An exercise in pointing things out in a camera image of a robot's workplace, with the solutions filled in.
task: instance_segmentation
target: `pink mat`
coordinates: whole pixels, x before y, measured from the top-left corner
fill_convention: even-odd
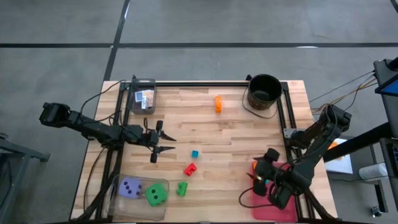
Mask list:
[[[275,162],[275,166],[280,166],[282,164]],[[253,162],[251,166],[251,173],[254,173],[254,166],[255,162]],[[267,186],[267,195],[269,194],[269,187],[273,181],[269,181]],[[268,201],[268,196],[261,197],[259,195],[256,195],[253,191],[251,191],[251,198],[252,198],[252,204],[254,206],[256,205],[267,205],[270,204]],[[272,221],[278,221],[278,222],[297,222],[297,214],[296,214],[296,206],[294,203],[295,197],[291,197],[289,202],[287,202],[287,205],[285,209],[279,210],[279,208],[275,206],[268,206],[268,207],[261,207],[261,208],[252,208],[252,215],[255,219],[257,220],[272,220]]]

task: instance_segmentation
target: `purple cube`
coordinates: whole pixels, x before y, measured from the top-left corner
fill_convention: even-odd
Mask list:
[[[137,199],[141,194],[142,183],[140,180],[125,177],[119,186],[119,195]]]

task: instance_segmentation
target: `concrete floor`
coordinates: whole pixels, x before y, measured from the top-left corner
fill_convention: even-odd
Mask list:
[[[123,0],[0,0],[1,43],[112,43]],[[385,43],[398,39],[398,13],[388,0],[175,1],[132,0],[121,37],[130,42],[305,42]],[[77,132],[42,126],[44,102],[78,110],[101,89],[111,49],[0,48],[0,132],[9,140],[50,152],[46,164],[32,161],[12,214],[14,223],[68,220],[87,145]],[[398,49],[119,49],[110,80],[242,80],[268,73],[281,80],[304,80],[308,98],[321,95],[373,69],[373,61],[395,58]],[[314,101],[330,101],[358,84]],[[361,91],[351,127],[355,136],[387,121],[381,97]],[[347,107],[347,99],[339,106]],[[84,114],[95,114],[96,100]],[[331,182],[340,218],[394,222],[388,214],[373,219],[373,186]]]

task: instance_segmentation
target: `red toy piece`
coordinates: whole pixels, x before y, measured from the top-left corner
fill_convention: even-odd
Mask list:
[[[187,176],[191,176],[192,173],[197,169],[197,167],[195,166],[195,164],[193,162],[191,162],[191,164],[189,164],[189,166],[187,166],[187,168],[185,168],[184,170],[184,174],[186,174]]]

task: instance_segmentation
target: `green block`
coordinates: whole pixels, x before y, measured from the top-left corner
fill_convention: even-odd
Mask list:
[[[145,190],[149,205],[152,207],[158,206],[167,200],[167,192],[163,184],[154,184]]]
[[[186,182],[179,182],[179,183],[178,183],[177,194],[178,194],[179,196],[185,196],[185,193],[187,192],[187,186],[188,186],[188,183],[186,183]]]

